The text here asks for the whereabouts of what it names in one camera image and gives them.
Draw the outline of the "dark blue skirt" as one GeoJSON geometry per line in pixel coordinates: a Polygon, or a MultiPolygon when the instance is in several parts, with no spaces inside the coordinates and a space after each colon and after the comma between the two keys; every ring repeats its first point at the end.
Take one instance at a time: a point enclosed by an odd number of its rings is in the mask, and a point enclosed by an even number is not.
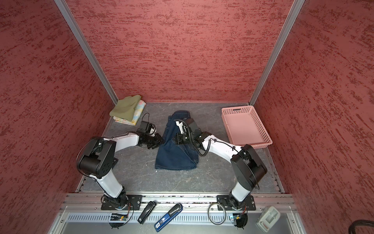
{"type": "Polygon", "coordinates": [[[173,138],[180,132],[176,120],[189,119],[190,113],[186,110],[179,110],[168,117],[168,122],[163,133],[165,143],[158,148],[155,160],[155,169],[171,171],[188,171],[197,168],[199,155],[197,151],[185,144],[177,145],[173,138]]]}

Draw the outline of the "floral pastel skirt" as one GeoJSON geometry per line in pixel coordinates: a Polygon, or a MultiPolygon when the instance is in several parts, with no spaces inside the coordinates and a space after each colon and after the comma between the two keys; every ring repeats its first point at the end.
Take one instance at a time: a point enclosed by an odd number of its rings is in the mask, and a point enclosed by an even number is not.
{"type": "Polygon", "coordinates": [[[117,123],[135,126],[138,120],[140,119],[145,106],[146,106],[146,103],[143,100],[140,100],[135,108],[134,115],[131,121],[128,121],[128,120],[125,120],[119,117],[113,117],[113,119],[117,123]]]}

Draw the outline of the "olive green skirt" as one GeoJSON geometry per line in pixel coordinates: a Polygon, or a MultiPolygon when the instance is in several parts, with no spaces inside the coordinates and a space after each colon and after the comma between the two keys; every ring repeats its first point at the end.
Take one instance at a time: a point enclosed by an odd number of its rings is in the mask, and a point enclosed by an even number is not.
{"type": "Polygon", "coordinates": [[[110,112],[110,116],[131,121],[141,98],[140,95],[135,95],[120,99],[114,109],[110,112]]]}

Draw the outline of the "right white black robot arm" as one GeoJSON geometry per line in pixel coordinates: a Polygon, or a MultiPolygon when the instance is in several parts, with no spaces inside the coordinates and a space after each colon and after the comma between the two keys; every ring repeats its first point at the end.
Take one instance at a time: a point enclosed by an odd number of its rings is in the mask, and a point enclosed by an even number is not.
{"type": "Polygon", "coordinates": [[[179,128],[173,138],[175,144],[190,145],[201,157],[213,153],[231,163],[237,183],[228,195],[228,204],[235,210],[243,209],[245,199],[255,188],[260,188],[259,182],[267,173],[255,149],[248,144],[233,145],[203,132],[194,119],[175,120],[175,124],[179,128]]]}

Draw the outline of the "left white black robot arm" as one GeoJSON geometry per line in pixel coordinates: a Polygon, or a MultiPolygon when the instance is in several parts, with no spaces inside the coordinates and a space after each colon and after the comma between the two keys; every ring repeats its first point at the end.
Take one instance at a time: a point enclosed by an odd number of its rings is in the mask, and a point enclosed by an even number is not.
{"type": "Polygon", "coordinates": [[[131,206],[125,187],[113,173],[115,153],[135,146],[156,149],[165,141],[160,134],[128,132],[116,137],[94,137],[77,156],[76,167],[86,177],[92,178],[102,189],[102,209],[124,210],[131,206]]]}

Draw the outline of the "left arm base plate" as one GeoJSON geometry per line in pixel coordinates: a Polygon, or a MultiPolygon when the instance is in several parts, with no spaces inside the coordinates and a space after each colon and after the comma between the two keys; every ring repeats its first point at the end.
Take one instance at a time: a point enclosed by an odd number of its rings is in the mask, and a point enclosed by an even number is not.
{"type": "Polygon", "coordinates": [[[122,204],[115,202],[115,199],[103,195],[101,197],[101,210],[103,211],[124,211],[133,209],[139,210],[142,202],[142,195],[126,195],[125,201],[122,204]]]}

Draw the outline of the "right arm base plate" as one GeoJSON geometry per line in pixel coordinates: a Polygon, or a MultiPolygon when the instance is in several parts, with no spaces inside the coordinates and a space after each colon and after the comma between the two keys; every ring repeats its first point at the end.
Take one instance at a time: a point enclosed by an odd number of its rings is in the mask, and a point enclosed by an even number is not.
{"type": "Polygon", "coordinates": [[[221,204],[227,211],[255,211],[256,204],[252,195],[247,195],[243,201],[238,201],[234,196],[218,195],[217,202],[221,204]]]}

